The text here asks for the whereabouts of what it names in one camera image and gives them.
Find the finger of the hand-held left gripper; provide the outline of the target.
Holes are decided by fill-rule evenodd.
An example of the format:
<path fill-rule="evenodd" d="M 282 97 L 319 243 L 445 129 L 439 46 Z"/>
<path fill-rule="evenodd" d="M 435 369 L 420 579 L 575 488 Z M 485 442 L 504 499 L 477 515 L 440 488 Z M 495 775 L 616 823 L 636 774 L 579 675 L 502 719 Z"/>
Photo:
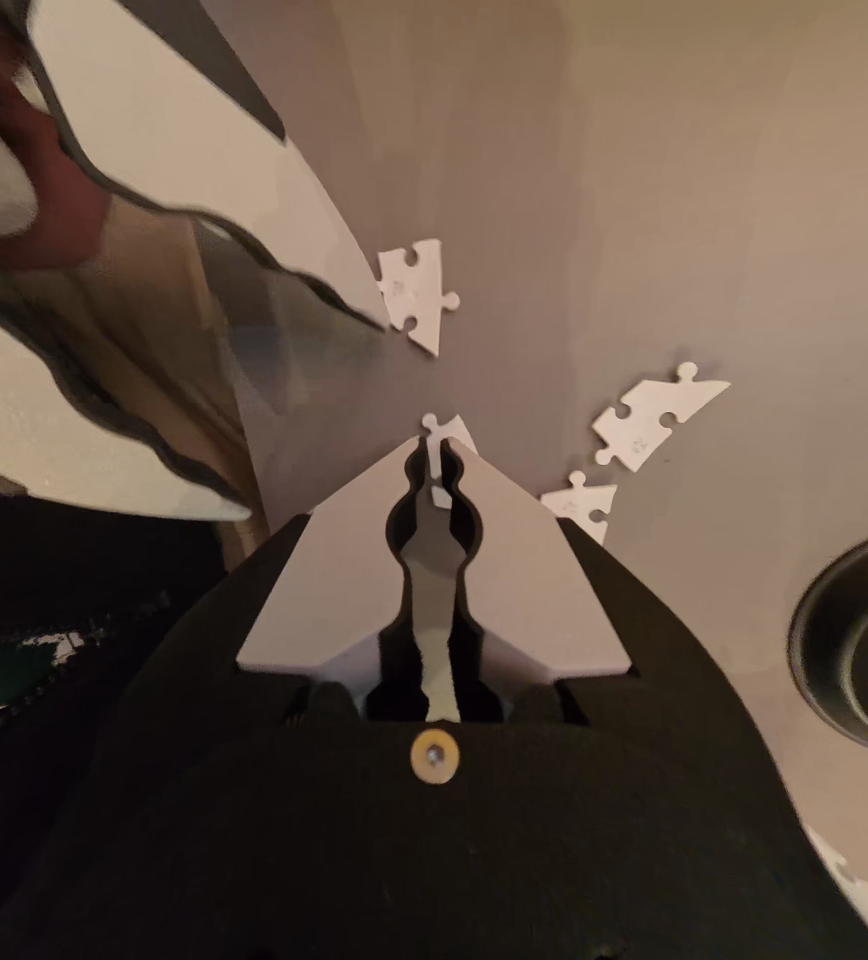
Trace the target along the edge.
<path fill-rule="evenodd" d="M 286 130 L 276 138 L 120 2 L 28 2 L 28 42 L 61 142 L 97 183 L 194 215 L 389 328 L 365 253 Z"/>
<path fill-rule="evenodd" d="M 127 516 L 247 522 L 217 438 L 132 365 L 71 350 L 47 311 L 0 301 L 0 492 Z"/>

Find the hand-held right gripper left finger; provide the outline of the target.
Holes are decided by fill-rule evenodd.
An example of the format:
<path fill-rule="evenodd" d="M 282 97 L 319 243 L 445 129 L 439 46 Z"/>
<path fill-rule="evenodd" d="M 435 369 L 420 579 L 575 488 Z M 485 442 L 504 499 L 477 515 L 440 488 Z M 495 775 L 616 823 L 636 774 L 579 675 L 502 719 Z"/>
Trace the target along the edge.
<path fill-rule="evenodd" d="M 242 671 L 338 683 L 361 701 L 381 684 L 380 637 L 410 597 L 391 522 L 415 506 L 426 462 L 409 438 L 302 517 L 236 656 Z"/>

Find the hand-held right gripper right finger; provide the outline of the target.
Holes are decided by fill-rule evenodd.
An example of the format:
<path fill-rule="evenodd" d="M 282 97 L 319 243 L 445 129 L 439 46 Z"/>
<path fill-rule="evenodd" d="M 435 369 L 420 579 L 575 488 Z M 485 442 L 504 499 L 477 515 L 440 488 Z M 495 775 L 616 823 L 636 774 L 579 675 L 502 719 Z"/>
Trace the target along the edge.
<path fill-rule="evenodd" d="M 459 711 L 505 711 L 528 688 L 621 676 L 630 655 L 558 517 L 456 438 L 441 481 L 461 546 L 448 639 Z"/>

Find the white puzzle piece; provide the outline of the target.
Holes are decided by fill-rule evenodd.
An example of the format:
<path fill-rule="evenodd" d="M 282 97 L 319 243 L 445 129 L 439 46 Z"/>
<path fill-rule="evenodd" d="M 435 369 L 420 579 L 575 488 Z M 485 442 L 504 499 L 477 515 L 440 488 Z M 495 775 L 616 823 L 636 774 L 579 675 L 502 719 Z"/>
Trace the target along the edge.
<path fill-rule="evenodd" d="M 412 578 L 414 634 L 421 658 L 420 688 L 429 721 L 457 722 L 449 640 L 456 576 L 464 554 L 451 534 L 452 498 L 442 486 L 441 442 L 452 438 L 475 450 L 461 416 L 439 423 L 432 413 L 420 420 L 424 433 L 423 475 L 416 496 L 416 533 L 403 551 Z"/>
<path fill-rule="evenodd" d="M 391 326 L 404 331 L 411 320 L 408 338 L 428 355 L 440 356 L 442 315 L 461 305 L 460 295 L 443 286 L 442 241 L 428 238 L 412 245 L 415 256 L 408 262 L 404 247 L 380 251 L 377 255 L 380 280 L 377 282 L 388 310 Z"/>
<path fill-rule="evenodd" d="M 617 461 L 636 473 L 671 436 L 665 417 L 683 425 L 731 386 L 723 380 L 697 380 L 698 372 L 696 364 L 683 362 L 674 379 L 642 379 L 598 414 L 591 425 L 602 444 L 594 454 L 596 464 L 607 467 Z"/>
<path fill-rule="evenodd" d="M 567 485 L 541 494 L 539 503 L 559 519 L 574 522 L 588 537 L 603 546 L 618 485 L 591 486 L 582 470 L 568 474 Z"/>

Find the black zip jacket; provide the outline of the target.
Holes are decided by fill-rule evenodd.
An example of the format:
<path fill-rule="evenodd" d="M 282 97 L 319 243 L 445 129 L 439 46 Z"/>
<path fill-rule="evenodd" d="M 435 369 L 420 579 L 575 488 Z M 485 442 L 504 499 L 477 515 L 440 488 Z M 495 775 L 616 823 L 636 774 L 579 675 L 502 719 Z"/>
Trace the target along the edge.
<path fill-rule="evenodd" d="M 91 944 L 90 920 L 140 909 L 191 923 L 177 879 L 197 852 L 207 945 L 272 958 L 220 896 L 239 861 L 185 827 L 208 824 L 224 774 L 185 781 L 218 752 L 280 731 L 303 682 L 241 671 L 236 654 L 304 532 L 303 517 L 227 569 L 211 523 L 0 495 L 0 958 L 61 958 Z"/>

